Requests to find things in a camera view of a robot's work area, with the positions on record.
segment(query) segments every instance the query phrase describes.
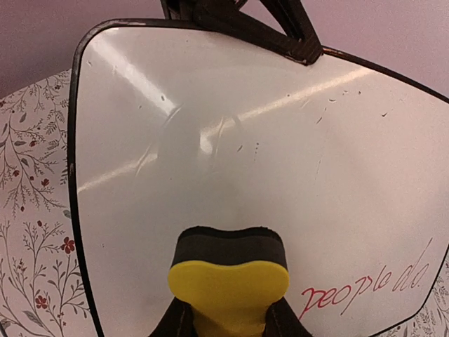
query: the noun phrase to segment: whiteboard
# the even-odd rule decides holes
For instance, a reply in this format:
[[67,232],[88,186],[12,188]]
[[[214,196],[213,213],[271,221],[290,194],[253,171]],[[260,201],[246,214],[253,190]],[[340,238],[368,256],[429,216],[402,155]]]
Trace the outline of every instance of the whiteboard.
[[315,336],[411,318],[448,249],[448,101],[336,52],[304,67],[167,25],[111,22],[77,52],[70,195],[97,328],[152,331],[195,225],[278,232]]

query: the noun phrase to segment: floral wallpaper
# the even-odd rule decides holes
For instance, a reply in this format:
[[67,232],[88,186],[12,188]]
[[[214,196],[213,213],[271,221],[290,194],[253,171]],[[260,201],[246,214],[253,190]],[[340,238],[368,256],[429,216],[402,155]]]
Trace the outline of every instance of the floral wallpaper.
[[[70,220],[69,81],[61,72],[0,99],[0,324],[8,337],[97,336]],[[381,336],[449,337],[449,256],[421,312]]]

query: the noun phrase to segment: black bracket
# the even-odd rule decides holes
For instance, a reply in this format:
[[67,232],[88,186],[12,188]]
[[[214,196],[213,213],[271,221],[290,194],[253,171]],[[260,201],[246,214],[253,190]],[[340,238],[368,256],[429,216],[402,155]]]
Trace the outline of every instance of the black bracket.
[[247,0],[161,0],[166,19],[187,20],[311,65],[323,53],[300,0],[260,0],[286,35],[242,13]]

